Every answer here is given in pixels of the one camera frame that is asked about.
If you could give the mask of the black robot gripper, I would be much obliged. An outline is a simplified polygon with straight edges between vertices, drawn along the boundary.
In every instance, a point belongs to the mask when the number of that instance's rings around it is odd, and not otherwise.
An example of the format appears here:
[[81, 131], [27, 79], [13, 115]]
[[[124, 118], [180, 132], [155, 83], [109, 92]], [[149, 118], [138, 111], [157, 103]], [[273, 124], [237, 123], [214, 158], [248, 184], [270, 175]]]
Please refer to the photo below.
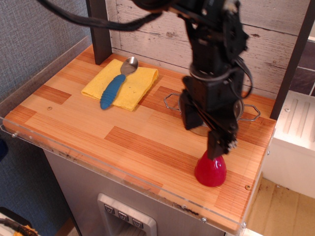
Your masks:
[[235, 103], [241, 100], [244, 71], [229, 67], [219, 76], [193, 71], [183, 78], [181, 116], [186, 130], [206, 125], [207, 157], [215, 159], [237, 147]]

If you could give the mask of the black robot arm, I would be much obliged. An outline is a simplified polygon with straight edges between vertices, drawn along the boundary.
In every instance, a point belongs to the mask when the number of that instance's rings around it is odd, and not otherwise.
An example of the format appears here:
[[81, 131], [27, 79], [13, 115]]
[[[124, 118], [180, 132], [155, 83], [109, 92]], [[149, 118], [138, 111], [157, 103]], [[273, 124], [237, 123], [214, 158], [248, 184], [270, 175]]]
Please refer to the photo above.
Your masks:
[[207, 156], [213, 160], [237, 145], [235, 104], [250, 72], [240, 54], [248, 35], [240, 22], [237, 0], [137, 0], [150, 12], [173, 11], [185, 21], [192, 49], [179, 108], [187, 130], [209, 127]]

